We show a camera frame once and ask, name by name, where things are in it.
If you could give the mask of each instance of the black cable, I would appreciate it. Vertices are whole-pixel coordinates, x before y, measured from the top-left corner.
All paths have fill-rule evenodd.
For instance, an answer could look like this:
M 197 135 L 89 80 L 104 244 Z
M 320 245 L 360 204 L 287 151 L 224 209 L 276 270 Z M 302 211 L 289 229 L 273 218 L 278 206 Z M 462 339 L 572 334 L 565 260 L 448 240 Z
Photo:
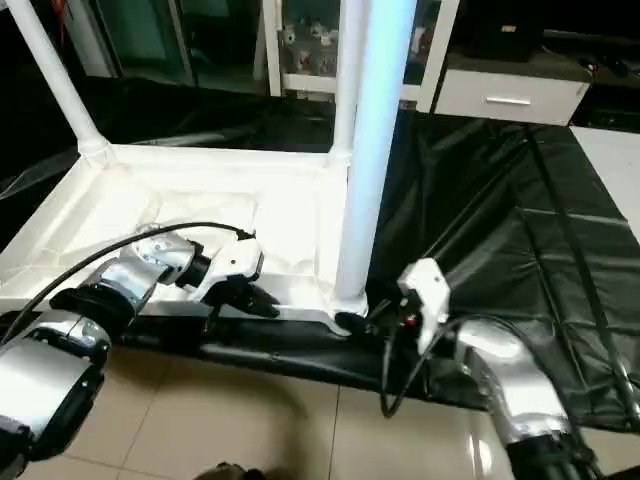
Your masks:
M 231 225 L 225 225 L 224 223 L 216 223 L 216 222 L 186 222 L 186 223 L 178 223 L 175 225 L 169 225 L 166 227 L 156 228 L 154 230 L 149 230 L 147 232 L 138 233 L 136 235 L 131 235 L 123 240 L 119 240 L 108 247 L 103 248 L 102 250 L 97 251 L 96 253 L 89 255 L 87 258 L 77 263 L 66 272 L 62 273 L 59 277 L 53 280 L 49 285 L 44 287 L 35 297 L 33 297 L 29 303 L 27 303 L 24 308 L 20 311 L 18 316 L 9 326 L 7 332 L 2 337 L 2 341 L 0 341 L 0 346 L 7 343 L 11 340 L 18 332 L 21 332 L 25 328 L 28 328 L 33 319 L 28 319 L 28 315 L 36 308 L 51 292 L 53 292 L 56 288 L 58 288 L 62 283 L 67 281 L 73 275 L 78 273 L 83 268 L 91 265 L 96 260 L 112 253 L 122 247 L 126 247 L 134 242 L 139 240 L 144 240 L 145 238 L 153 237 L 155 235 L 159 235 L 161 233 L 172 232 L 174 230 L 182 230 L 184 228 L 194 228 L 194 227 L 209 227 L 209 228 L 219 228 L 222 230 L 229 230 L 234 232 L 238 236 L 238 240 L 246 240 L 248 238 L 253 238 L 253 235 L 245 232 L 244 230 L 233 227 Z
M 438 331 L 436 332 L 436 334 L 433 337 L 433 340 L 431 341 L 429 347 L 427 347 L 427 349 L 424 351 L 424 353 L 420 356 L 420 359 L 416 362 L 413 370 L 411 371 L 411 373 L 409 374 L 409 376 L 407 377 L 407 380 L 405 382 L 405 384 L 403 385 L 402 389 L 400 390 L 400 393 L 398 394 L 398 396 L 396 397 L 395 401 L 393 402 L 393 404 L 391 406 L 389 406 L 389 400 L 388 400 L 388 375 L 389 375 L 389 366 L 391 363 L 391 354 L 392 354 L 392 350 L 393 350 L 393 346 L 395 343 L 395 337 L 399 328 L 399 325 L 396 323 L 393 325 L 392 327 L 392 331 L 391 334 L 389 335 L 389 337 L 387 338 L 386 342 L 385 342 L 385 349 L 384 349 L 384 355 L 383 355 L 383 359 L 382 359 L 382 381 L 381 381 L 381 390 L 380 390 L 380 407 L 382 410 L 382 414 L 385 416 L 385 418 L 391 418 L 393 417 L 398 410 L 400 409 L 400 406 L 402 405 L 402 402 L 404 401 L 406 394 L 409 390 L 409 388 L 411 387 L 411 385 L 413 384 L 413 382 L 415 381 L 416 377 L 418 376 L 418 374 L 420 373 L 422 366 L 424 365 L 424 362 L 430 358 L 431 354 L 433 353 L 433 349 L 436 346 L 436 344 L 448 333 L 450 333 L 451 331 L 453 331 L 455 328 L 457 328 L 460 324 L 467 322 L 469 320 L 484 320 L 484 321 L 491 321 L 493 323 L 496 323 L 500 326 L 502 326 L 503 328 L 507 329 L 511 334 L 513 334 L 516 338 L 518 338 L 523 345 L 527 348 L 527 350 L 531 353 L 531 356 L 533 357 L 534 362 L 536 363 L 536 365 L 538 366 L 538 368 L 540 368 L 540 370 L 542 371 L 542 373 L 544 375 L 547 376 L 547 378 L 549 379 L 549 381 L 551 382 L 551 384 L 553 385 L 558 398 L 560 399 L 560 403 L 564 406 L 565 408 L 565 412 L 567 414 L 567 421 L 569 423 L 569 426 L 571 428 L 571 435 L 573 436 L 577 446 L 578 446 L 578 455 L 580 458 L 580 461 L 582 461 L 583 463 L 585 463 L 588 468 L 591 470 L 591 472 L 593 473 L 594 477 L 598 480 L 604 479 L 605 476 L 602 473 L 602 471 L 600 471 L 600 468 L 597 466 L 597 464 L 595 463 L 594 459 L 595 456 L 593 455 L 593 451 L 589 448 L 589 446 L 587 445 L 587 442 L 584 440 L 584 437 L 582 436 L 582 432 L 580 430 L 580 427 L 578 425 L 577 420 L 575 419 L 573 413 L 571 412 L 571 409 L 569 408 L 569 403 L 567 401 L 566 395 L 564 394 L 564 391 L 562 390 L 562 388 L 560 387 L 560 383 L 556 380 L 555 375 L 553 374 L 553 370 L 551 368 L 549 368 L 546 363 L 542 360 L 542 358 L 540 357 L 540 355 L 537 354 L 536 350 L 534 349 L 533 343 L 527 338 L 526 335 L 524 335 L 522 333 L 521 330 L 519 330 L 515 325 L 513 325 L 512 323 L 500 318 L 500 317 L 496 317 L 493 315 L 484 315 L 484 314 L 470 314 L 470 315 L 462 315 L 459 317 L 455 317 L 452 318 L 450 320 L 447 321 L 447 323 L 445 323 L 444 325 L 441 325 L 438 329 Z
M 391 354 L 392 354 L 393 346 L 395 344 L 396 334 L 399 328 L 398 324 L 394 324 L 391 330 L 391 334 L 389 335 L 389 337 L 385 342 L 384 355 L 382 357 L 380 409 L 382 410 L 382 414 L 384 415 L 385 418 L 391 418 L 398 412 L 398 410 L 402 406 L 402 403 L 404 402 L 404 399 L 407 395 L 407 392 L 409 391 L 409 388 L 411 388 L 411 385 L 413 385 L 413 382 L 415 381 L 416 377 L 422 370 L 422 366 L 424 365 L 424 362 L 431 357 L 431 354 L 433 353 L 433 347 L 442 339 L 442 337 L 444 337 L 445 335 L 453 331 L 456 327 L 458 327 L 461 323 L 465 322 L 466 320 L 467 320 L 466 318 L 460 317 L 460 318 L 449 320 L 444 325 L 439 326 L 437 332 L 433 336 L 433 340 L 431 341 L 431 344 L 429 345 L 429 347 L 427 347 L 427 349 L 423 352 L 423 354 L 420 355 L 420 359 L 414 365 L 413 370 L 411 370 L 411 373 L 409 373 L 407 380 L 405 381 L 404 385 L 400 389 L 400 393 L 398 393 L 398 395 L 396 396 L 395 400 L 393 401 L 393 404 L 389 406 L 389 397 L 387 392 L 388 382 L 389 382 L 389 366 L 391 364 Z

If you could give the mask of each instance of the white tray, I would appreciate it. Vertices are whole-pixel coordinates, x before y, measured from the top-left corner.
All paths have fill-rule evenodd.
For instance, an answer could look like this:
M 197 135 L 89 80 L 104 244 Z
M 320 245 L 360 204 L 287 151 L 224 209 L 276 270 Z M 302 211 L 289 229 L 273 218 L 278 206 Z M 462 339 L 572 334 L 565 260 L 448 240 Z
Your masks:
M 280 300 L 281 319 L 337 329 L 324 292 L 335 284 L 345 196 L 346 168 L 328 167 L 326 154 L 110 145 L 104 156 L 78 160 L 0 255 L 0 312 L 22 308 L 139 225 L 214 221 L 256 231 L 265 253 L 257 283 Z M 209 228 L 180 233 L 208 255 L 234 238 Z M 92 267 L 61 288 L 76 286 Z M 209 312 L 186 295 L 159 285 L 142 313 Z

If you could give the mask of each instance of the white frame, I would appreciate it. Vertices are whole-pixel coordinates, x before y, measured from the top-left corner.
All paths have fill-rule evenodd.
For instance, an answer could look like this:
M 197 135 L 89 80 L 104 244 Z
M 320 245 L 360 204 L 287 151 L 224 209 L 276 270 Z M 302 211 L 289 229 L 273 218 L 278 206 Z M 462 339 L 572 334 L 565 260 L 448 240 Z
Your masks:
M 330 305 L 324 309 L 326 315 L 323 318 L 318 316 L 317 304 L 308 308 L 304 305 L 307 301 L 305 295 L 296 304 L 293 318 L 321 321 L 337 333 L 346 334 L 332 324 L 332 320 L 341 311 L 360 315 L 367 312 L 364 287 L 400 101 L 404 55 L 409 47 L 416 8 L 416 0 L 396 0 L 393 5 L 386 0 L 371 0 L 365 25 L 360 17 L 363 2 L 346 0 L 343 9 L 341 21 L 349 28 L 341 32 L 333 148 L 328 154 L 296 154 L 110 144 L 97 130 L 30 1 L 8 0 L 22 35 L 78 139 L 81 158 L 0 255 L 0 270 L 15 270 L 16 262 L 25 256 L 41 253 L 34 253 L 36 247 L 30 245 L 42 245 L 47 235 L 60 227 L 63 214 L 59 212 L 69 212 L 78 207 L 82 192 L 77 189 L 90 188 L 90 179 L 101 175 L 105 169 L 118 165 L 133 168 L 140 164 L 147 168 L 155 168 L 155 165 L 162 168 L 162 165 L 177 165 L 188 158 L 197 166 L 204 165 L 205 160 L 208 167 L 221 165 L 223 176 L 229 175 L 227 167 L 233 165 L 232 172 L 235 173 L 229 178 L 235 183 L 244 183 L 245 176 L 247 183 L 260 183 L 255 180 L 256 172 L 265 168 L 272 168 L 271 171 L 276 172 L 274 175 L 278 174 L 278 169 L 316 169 L 319 178 L 329 179 L 328 184 L 333 189 L 324 201 L 337 207 L 331 210 L 336 214 L 335 218 L 324 220 L 328 221 L 326 225 L 337 227 L 327 231 L 319 227 L 321 231 L 318 234 L 322 247 L 335 251 L 335 255 L 329 255 L 332 260 L 328 266 L 320 265 L 335 281 L 331 282 L 330 292 L 320 292 Z M 268 17 L 273 11 L 265 10 L 263 13 Z M 378 35 L 379 31 L 386 32 L 384 38 Z M 363 38 L 366 38 L 366 48 L 361 55 L 362 44 L 365 43 Z M 222 182 L 218 178 L 210 180 L 217 180 L 218 184 Z M 295 275 L 290 281 L 293 288 Z M 18 300 L 26 303 L 28 299 L 24 297 L 27 293 L 22 291 L 21 295 L 23 298 Z M 12 305 L 15 305 L 17 300 L 12 300 Z

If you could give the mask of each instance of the white shelf unit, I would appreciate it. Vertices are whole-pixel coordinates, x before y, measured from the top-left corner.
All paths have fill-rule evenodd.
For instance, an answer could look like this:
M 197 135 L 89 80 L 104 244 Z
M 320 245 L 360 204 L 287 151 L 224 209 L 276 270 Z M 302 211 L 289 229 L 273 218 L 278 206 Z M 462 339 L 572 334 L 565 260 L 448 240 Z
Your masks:
M 341 0 L 341 27 L 344 9 L 353 0 Z M 453 23 L 460 0 L 441 0 L 438 19 L 420 85 L 404 84 L 401 99 L 416 102 L 416 109 L 429 112 L 435 96 L 438 80 L 447 54 Z M 364 2 L 362 23 L 366 23 L 369 1 Z M 283 32 L 282 0 L 262 0 L 264 31 L 267 49 L 267 70 L 272 96 L 279 97 L 287 90 L 301 92 L 336 93 L 336 79 L 329 76 L 303 75 L 284 71 L 281 61 L 281 32 Z

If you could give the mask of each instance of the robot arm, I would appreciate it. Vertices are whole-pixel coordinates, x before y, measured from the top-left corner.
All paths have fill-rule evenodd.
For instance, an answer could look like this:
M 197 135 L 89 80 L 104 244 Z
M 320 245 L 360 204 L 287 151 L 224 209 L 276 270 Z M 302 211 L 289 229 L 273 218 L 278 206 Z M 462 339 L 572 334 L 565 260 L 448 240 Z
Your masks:
M 420 317 L 417 346 L 423 355 L 448 320 L 449 288 L 432 259 L 410 265 L 398 284 L 405 312 Z M 580 433 L 555 386 L 523 341 L 489 318 L 464 321 L 455 337 L 454 362 L 486 396 L 516 480 L 596 478 L 593 452 L 577 440 Z
M 158 283 L 176 284 L 214 308 L 232 303 L 277 316 L 275 299 L 251 284 L 263 258 L 255 238 L 232 242 L 212 259 L 202 251 L 173 232 L 140 240 L 57 293 L 51 310 L 0 346 L 0 480 L 67 448 L 100 391 L 113 340 Z

